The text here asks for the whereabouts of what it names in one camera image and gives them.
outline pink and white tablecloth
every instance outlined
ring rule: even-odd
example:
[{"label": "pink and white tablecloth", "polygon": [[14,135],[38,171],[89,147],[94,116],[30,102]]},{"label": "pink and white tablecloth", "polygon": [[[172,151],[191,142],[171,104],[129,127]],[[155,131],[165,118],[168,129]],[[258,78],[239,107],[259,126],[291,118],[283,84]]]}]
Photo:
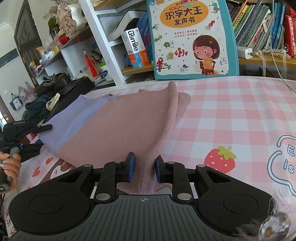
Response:
[{"label": "pink and white tablecloth", "polygon": [[[288,83],[296,88],[296,83]],[[152,82],[87,96],[123,95],[140,88],[153,91],[167,85]],[[187,168],[206,164],[270,194],[281,190],[296,196],[296,95],[281,80],[220,77],[176,81],[176,85],[179,92],[191,95],[191,102],[161,153],[164,161],[181,162]],[[46,147],[23,163],[18,187],[3,203],[9,235],[15,232],[7,212],[12,198],[71,168]],[[170,191],[167,185],[159,187],[165,188],[157,193]]]}]

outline white power adapter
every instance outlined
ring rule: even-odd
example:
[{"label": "white power adapter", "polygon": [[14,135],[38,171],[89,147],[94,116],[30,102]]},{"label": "white power adapter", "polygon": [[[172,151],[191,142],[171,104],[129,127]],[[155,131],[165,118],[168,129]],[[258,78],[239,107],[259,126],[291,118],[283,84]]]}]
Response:
[{"label": "white power adapter", "polygon": [[252,48],[246,48],[246,47],[242,47],[242,46],[237,46],[237,55],[239,58],[252,58],[253,56],[253,50]]}]

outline cloud outline print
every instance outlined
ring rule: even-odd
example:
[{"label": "cloud outline print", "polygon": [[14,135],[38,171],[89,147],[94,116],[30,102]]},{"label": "cloud outline print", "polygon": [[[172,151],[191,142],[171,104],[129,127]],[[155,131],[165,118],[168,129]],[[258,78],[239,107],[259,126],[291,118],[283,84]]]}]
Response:
[{"label": "cloud outline print", "polygon": [[[296,137],[294,137],[294,136],[290,136],[290,135],[282,135],[282,136],[278,139],[276,146],[277,146],[277,147],[281,147],[281,144],[282,144],[283,140],[285,140],[285,139],[292,139],[292,140],[296,141]],[[269,158],[269,160],[268,160],[268,163],[267,163],[267,173],[268,173],[269,177],[270,177],[274,182],[276,182],[276,183],[278,183],[278,184],[282,184],[282,185],[288,186],[288,187],[289,187],[289,190],[290,190],[290,192],[291,192],[291,194],[292,194],[293,196],[296,197],[296,191],[295,191],[294,188],[293,188],[293,184],[292,184],[290,181],[288,181],[288,180],[278,178],[278,177],[273,173],[273,171],[272,171],[272,169],[271,169],[271,166],[272,166],[273,161],[275,160],[275,158],[276,158],[277,156],[279,156],[279,155],[281,155],[281,154],[282,154],[282,151],[277,150],[276,152],[274,152],[274,153],[270,156],[270,158]]]}]

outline white cable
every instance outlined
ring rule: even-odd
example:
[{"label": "white cable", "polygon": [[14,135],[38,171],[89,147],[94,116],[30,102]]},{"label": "white cable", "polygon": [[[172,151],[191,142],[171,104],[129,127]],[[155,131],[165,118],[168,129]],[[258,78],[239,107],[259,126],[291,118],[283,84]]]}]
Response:
[{"label": "white cable", "polygon": [[[272,21],[274,21],[274,0],[272,0]],[[272,28],[270,28],[270,33],[269,33],[269,34],[270,34],[270,50],[271,50],[272,59],[273,59],[273,61],[274,61],[274,65],[276,66],[276,70],[277,70],[279,76],[281,77],[282,81],[284,82],[284,84],[285,84],[290,90],[292,90],[292,91],[296,94],[296,91],[295,91],[292,87],[290,87],[290,86],[286,83],[286,81],[283,79],[283,77],[281,76],[281,74],[280,74],[280,72],[279,72],[279,69],[278,69],[278,67],[277,67],[277,65],[276,65],[276,61],[274,60],[274,54],[273,54],[273,52],[272,52],[271,30],[272,30]]]}]

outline yellow shirt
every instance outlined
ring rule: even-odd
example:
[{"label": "yellow shirt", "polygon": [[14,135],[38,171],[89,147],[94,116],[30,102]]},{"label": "yellow shirt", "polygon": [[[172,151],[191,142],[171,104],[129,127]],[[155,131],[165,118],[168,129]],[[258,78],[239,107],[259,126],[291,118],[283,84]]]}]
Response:
[{"label": "yellow shirt", "polygon": [[202,61],[204,69],[214,69],[212,66],[213,58],[207,58]]}]

